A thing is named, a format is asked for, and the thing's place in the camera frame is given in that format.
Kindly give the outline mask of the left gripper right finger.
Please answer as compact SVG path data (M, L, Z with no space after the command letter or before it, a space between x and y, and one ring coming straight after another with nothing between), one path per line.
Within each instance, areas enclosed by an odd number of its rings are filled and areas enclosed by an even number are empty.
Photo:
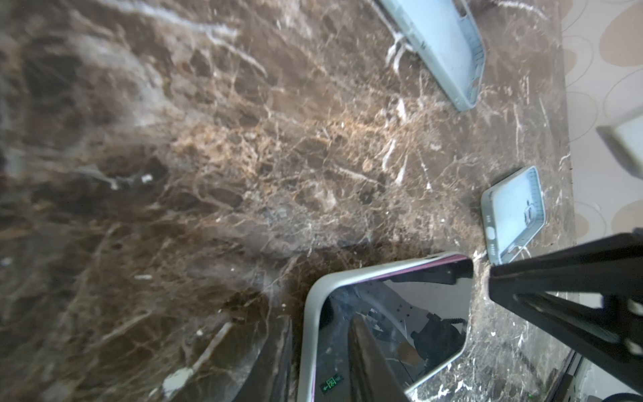
M409 400L361 316L348 330L348 362L351 401Z

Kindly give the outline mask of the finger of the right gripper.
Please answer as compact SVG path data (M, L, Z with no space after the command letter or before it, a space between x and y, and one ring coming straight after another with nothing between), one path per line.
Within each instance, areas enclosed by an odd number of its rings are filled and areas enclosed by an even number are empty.
M642 391L642 230L494 266L489 298Z

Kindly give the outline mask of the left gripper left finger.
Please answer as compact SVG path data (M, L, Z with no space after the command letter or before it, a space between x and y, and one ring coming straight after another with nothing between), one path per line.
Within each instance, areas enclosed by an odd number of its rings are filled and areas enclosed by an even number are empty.
M279 316L243 385L244 401L287 401L292 358L292 322Z

